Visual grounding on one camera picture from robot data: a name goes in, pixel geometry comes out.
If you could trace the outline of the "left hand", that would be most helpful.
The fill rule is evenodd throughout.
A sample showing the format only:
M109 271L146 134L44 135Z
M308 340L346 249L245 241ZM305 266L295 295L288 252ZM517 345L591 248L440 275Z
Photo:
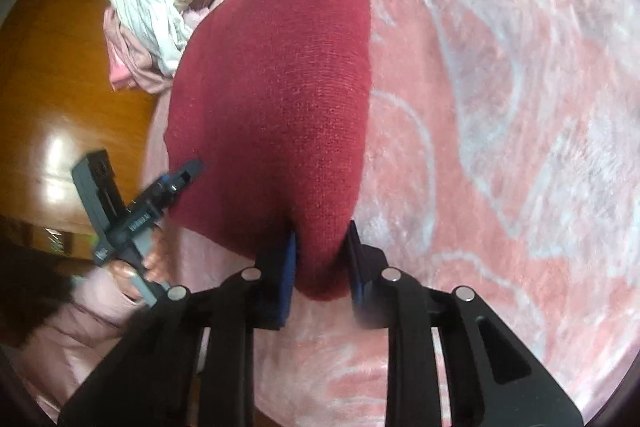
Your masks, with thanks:
M167 243L160 228L154 228L150 236L150 248L137 265L122 259L114 259L107 266L119 290L130 300L142 301L149 306L157 302L153 287L160 289L169 283Z

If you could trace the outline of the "pink sleeve forearm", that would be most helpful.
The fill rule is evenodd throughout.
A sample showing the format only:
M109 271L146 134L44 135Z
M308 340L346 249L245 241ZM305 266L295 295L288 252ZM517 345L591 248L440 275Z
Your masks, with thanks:
M95 269L75 287L70 301L28 336L13 367L52 421L140 309L141 303L125 296L107 270Z

